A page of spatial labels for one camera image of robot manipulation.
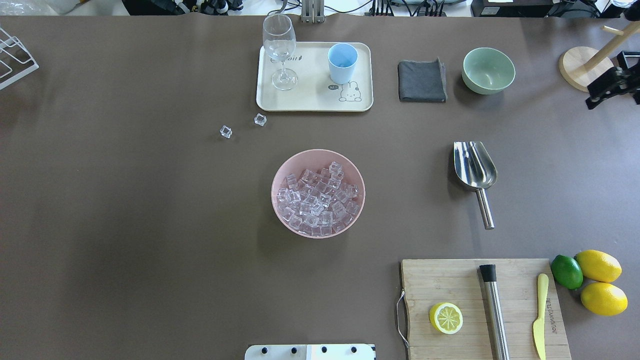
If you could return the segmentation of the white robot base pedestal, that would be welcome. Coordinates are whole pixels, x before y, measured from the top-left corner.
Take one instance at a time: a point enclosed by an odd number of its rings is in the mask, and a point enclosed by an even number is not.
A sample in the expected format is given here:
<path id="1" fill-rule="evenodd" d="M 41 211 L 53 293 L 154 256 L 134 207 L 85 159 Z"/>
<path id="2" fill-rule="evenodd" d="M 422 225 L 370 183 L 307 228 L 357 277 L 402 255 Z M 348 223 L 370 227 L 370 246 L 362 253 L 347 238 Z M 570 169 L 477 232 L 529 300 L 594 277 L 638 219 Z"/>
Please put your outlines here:
<path id="1" fill-rule="evenodd" d="M 255 344 L 244 354 L 245 360 L 375 360 L 373 344 Z"/>

